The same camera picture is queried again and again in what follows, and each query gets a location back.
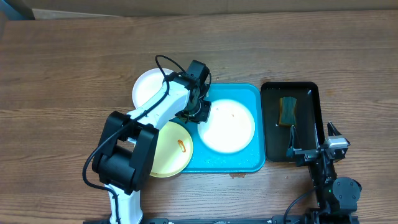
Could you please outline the white plate upper left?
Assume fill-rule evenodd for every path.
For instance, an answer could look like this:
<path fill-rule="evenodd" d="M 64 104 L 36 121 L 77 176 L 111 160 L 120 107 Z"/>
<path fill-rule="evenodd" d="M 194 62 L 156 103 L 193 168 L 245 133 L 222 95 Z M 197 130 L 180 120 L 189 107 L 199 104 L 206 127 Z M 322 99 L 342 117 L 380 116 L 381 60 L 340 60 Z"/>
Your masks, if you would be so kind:
<path fill-rule="evenodd" d="M 151 99 L 163 85 L 164 76 L 159 68 L 144 72 L 135 82 L 132 89 L 132 102 L 136 108 Z"/>

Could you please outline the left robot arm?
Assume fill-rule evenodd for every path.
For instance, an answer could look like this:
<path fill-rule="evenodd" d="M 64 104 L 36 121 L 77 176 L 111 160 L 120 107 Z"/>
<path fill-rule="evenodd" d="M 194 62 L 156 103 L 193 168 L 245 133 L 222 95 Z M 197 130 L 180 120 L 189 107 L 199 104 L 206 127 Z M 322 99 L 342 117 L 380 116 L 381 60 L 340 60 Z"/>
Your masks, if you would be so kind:
<path fill-rule="evenodd" d="M 113 111 L 106 119 L 97 148 L 87 158 L 86 185 L 109 194 L 111 214 L 105 223 L 142 223 L 140 190 L 149 177 L 159 131 L 171 119 L 184 123 L 208 120 L 211 103 L 209 68 L 193 60 L 187 69 L 162 75 L 161 89 L 127 114 Z"/>

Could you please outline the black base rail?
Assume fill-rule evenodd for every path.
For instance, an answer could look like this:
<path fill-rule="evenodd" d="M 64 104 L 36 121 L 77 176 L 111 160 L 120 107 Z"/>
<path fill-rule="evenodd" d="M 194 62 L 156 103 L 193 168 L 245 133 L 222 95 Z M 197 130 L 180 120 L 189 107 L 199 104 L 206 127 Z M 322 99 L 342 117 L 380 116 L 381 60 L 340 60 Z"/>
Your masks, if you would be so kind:
<path fill-rule="evenodd" d="M 110 224 L 109 220 L 97 220 L 97 221 L 83 221 L 83 224 Z M 272 218 L 260 218 L 260 219 L 185 219 L 185 220 L 169 220 L 167 218 L 144 218 L 140 224 L 283 224 L 283 215 L 273 216 Z M 286 224 L 304 224 L 314 223 L 313 221 L 306 220 L 305 217 L 299 215 L 287 216 Z M 354 223 L 359 224 L 358 217 L 351 217 L 351 221 L 344 220 L 342 222 L 337 221 L 320 221 L 320 223 Z"/>

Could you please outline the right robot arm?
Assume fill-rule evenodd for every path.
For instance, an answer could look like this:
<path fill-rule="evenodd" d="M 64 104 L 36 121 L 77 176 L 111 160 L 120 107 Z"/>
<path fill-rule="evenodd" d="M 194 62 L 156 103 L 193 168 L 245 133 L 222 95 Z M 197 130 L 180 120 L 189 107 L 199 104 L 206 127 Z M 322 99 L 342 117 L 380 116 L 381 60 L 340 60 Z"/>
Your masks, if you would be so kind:
<path fill-rule="evenodd" d="M 334 163 L 345 158 L 350 142 L 335 128 L 327 124 L 328 137 L 316 149 L 299 148 L 299 139 L 295 126 L 290 127 L 287 156 L 296 166 L 307 166 L 313 182 L 313 189 L 294 200 L 286 209 L 283 223 L 358 223 L 358 217 L 352 216 L 357 211 L 362 186 L 349 177 L 338 177 Z M 288 213 L 299 201 L 315 194 L 317 208 L 308 208 L 300 217 L 290 217 Z"/>

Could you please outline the yellow plate with stain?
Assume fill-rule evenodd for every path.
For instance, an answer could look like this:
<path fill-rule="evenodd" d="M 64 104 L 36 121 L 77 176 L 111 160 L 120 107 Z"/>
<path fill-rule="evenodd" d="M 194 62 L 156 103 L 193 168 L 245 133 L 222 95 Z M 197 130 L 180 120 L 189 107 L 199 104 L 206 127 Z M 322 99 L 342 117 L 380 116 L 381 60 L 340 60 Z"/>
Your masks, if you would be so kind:
<path fill-rule="evenodd" d="M 168 121 L 159 131 L 150 176 L 166 178 L 186 168 L 193 155 L 193 140 L 180 124 Z"/>

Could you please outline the black water tray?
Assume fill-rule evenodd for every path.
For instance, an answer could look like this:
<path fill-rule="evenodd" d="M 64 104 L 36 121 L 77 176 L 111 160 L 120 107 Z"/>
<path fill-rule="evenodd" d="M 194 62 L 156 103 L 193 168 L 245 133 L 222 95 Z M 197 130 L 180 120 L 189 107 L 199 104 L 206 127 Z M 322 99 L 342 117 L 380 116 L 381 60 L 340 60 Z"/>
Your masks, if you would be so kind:
<path fill-rule="evenodd" d="M 286 156 L 290 126 L 280 126 L 279 99 L 292 96 L 297 99 L 296 125 L 302 149 L 316 149 L 325 141 L 318 86 L 314 82 L 267 82 L 261 86 L 262 118 L 265 134 L 265 152 L 268 161 L 290 162 Z"/>

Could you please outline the green yellow sponge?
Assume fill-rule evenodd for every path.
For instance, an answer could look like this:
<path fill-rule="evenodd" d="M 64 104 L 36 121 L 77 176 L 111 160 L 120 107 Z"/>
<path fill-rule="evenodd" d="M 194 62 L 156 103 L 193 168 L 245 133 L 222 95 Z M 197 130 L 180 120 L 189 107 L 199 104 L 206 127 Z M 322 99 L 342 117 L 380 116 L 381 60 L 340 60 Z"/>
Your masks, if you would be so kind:
<path fill-rule="evenodd" d="M 297 99 L 292 96 L 285 96 L 279 99 L 279 121 L 280 126 L 296 125 Z"/>

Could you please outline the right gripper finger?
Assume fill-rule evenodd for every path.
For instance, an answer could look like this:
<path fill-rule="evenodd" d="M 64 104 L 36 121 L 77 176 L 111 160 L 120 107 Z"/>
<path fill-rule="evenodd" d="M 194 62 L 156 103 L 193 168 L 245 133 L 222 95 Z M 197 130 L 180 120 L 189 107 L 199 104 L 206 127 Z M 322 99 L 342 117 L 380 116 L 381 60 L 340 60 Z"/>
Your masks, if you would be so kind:
<path fill-rule="evenodd" d="M 298 149 L 299 148 L 299 136 L 294 125 L 290 127 L 290 139 L 288 149 Z"/>
<path fill-rule="evenodd" d="M 331 121 L 327 123 L 327 130 L 329 136 L 341 136 L 341 133 Z"/>

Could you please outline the white plate with stain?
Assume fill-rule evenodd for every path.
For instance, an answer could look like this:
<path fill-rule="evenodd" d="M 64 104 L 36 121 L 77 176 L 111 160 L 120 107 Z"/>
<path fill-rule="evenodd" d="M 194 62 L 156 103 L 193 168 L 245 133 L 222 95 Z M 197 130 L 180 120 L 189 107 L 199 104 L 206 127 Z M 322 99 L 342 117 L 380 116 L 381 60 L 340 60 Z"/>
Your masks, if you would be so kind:
<path fill-rule="evenodd" d="M 208 121 L 198 125 L 198 134 L 210 149 L 232 154 L 242 151 L 254 137 L 255 122 L 241 103 L 222 99 L 211 103 Z"/>

